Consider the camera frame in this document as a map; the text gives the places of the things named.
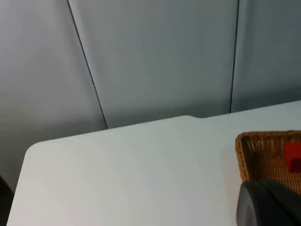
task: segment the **cabinet door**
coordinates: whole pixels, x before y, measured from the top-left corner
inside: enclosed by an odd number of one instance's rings
[[[228,113],[237,0],[70,0],[109,128]]]
[[[240,0],[232,110],[301,99],[301,1]]]
[[[2,0],[0,15],[0,174],[14,190],[32,144],[105,123],[67,1]]]

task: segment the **red object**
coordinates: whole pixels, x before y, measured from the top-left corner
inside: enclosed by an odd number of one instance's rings
[[[290,172],[301,172],[301,142],[286,143],[284,159]]]

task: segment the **floor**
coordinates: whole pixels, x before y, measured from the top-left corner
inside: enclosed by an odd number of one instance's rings
[[[14,193],[0,176],[0,226],[5,226],[8,221],[13,198]]]

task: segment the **white surface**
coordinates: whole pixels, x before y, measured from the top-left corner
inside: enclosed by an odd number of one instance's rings
[[[0,1],[0,174],[34,143],[105,128],[66,0]]]
[[[237,0],[69,0],[109,128],[229,112]]]
[[[234,226],[235,137],[288,129],[301,129],[301,102],[35,144],[8,226]]]

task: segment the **basket rim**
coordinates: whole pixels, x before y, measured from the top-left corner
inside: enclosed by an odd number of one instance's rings
[[[239,173],[242,180],[250,180],[250,172],[247,170],[245,155],[243,154],[242,140],[245,137],[280,137],[290,135],[301,135],[301,130],[280,131],[250,131],[239,134],[235,139],[235,151],[238,160]]]

